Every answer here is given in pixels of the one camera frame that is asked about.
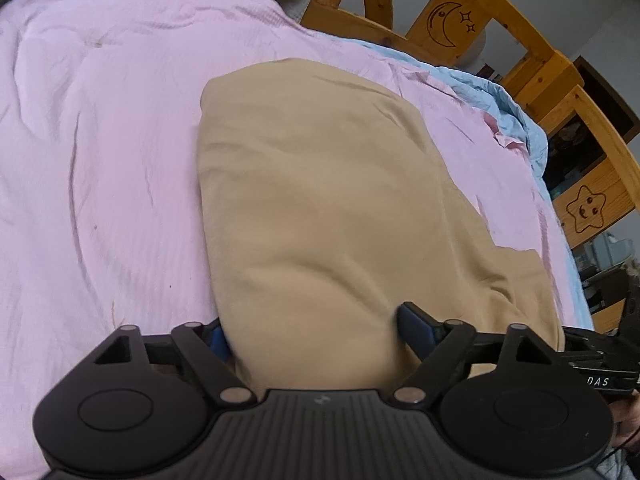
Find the person's right hand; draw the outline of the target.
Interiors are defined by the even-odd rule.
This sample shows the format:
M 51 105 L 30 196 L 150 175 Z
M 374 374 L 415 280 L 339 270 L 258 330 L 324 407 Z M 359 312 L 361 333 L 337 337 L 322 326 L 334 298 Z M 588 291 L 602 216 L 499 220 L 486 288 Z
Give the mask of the person's right hand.
M 637 454 L 639 452 L 639 426 L 640 426 L 640 400 L 639 393 L 635 391 L 627 399 L 615 401 L 610 405 L 615 422 L 615 434 L 612 439 L 613 446 L 621 446 L 627 451 Z

